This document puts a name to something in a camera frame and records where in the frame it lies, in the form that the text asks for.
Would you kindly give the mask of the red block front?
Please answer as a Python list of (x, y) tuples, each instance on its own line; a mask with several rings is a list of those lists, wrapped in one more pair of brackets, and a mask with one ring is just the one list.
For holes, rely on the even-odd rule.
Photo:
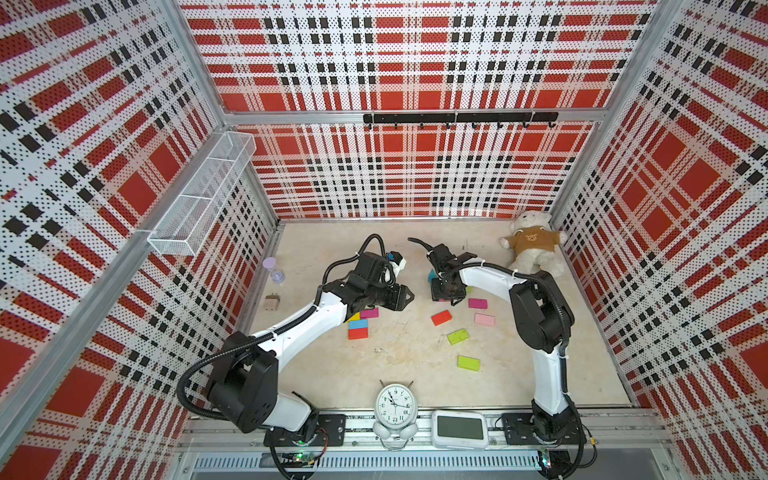
[(349, 340), (367, 339), (368, 337), (369, 337), (369, 329), (368, 328), (355, 328), (355, 329), (349, 329), (348, 330), (348, 339)]

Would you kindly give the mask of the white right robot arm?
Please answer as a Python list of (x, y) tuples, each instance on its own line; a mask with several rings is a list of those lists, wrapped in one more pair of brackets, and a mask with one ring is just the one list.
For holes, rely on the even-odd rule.
[(414, 237), (408, 240), (427, 252), (435, 274), (430, 280), (433, 301), (455, 305), (473, 287), (509, 302), (517, 333), (533, 356), (532, 434), (545, 445), (561, 441), (578, 424), (567, 377), (574, 315), (554, 277), (546, 271), (521, 273), (467, 252), (456, 256), (444, 244), (433, 246)]

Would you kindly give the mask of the magenta rectangular block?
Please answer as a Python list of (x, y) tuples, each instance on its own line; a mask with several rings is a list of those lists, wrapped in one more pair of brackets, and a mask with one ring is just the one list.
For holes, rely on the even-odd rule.
[(378, 308), (367, 309), (360, 312), (361, 319), (371, 319), (371, 318), (378, 318), (378, 317), (379, 317)]

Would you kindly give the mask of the blue rectangular block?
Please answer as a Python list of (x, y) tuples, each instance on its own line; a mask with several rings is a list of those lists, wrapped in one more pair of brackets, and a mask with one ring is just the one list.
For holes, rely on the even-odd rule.
[(367, 329), (368, 328), (368, 320), (367, 319), (351, 320), (348, 323), (348, 328), (350, 330)]

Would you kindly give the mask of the red block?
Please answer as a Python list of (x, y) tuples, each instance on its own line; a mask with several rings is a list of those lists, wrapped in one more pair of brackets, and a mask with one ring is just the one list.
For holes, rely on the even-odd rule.
[(367, 339), (368, 337), (369, 337), (369, 329), (368, 328), (355, 328), (355, 329), (349, 329), (348, 330), (348, 339), (349, 340)]
[(431, 321), (434, 326), (440, 326), (453, 319), (452, 314), (448, 310), (441, 311), (431, 316)]

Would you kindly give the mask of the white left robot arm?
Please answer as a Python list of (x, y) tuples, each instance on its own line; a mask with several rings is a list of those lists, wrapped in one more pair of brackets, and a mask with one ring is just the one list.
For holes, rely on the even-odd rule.
[(299, 444), (320, 431), (319, 410), (298, 393), (279, 390), (281, 370), (304, 348), (368, 307), (402, 311), (413, 292), (397, 280), (406, 261), (397, 251), (369, 250), (366, 244), (334, 267), (350, 265), (340, 279), (323, 277), (303, 309), (254, 335), (231, 334), (222, 348), (191, 364), (175, 394), (188, 412), (227, 420), (243, 433), (281, 430)]

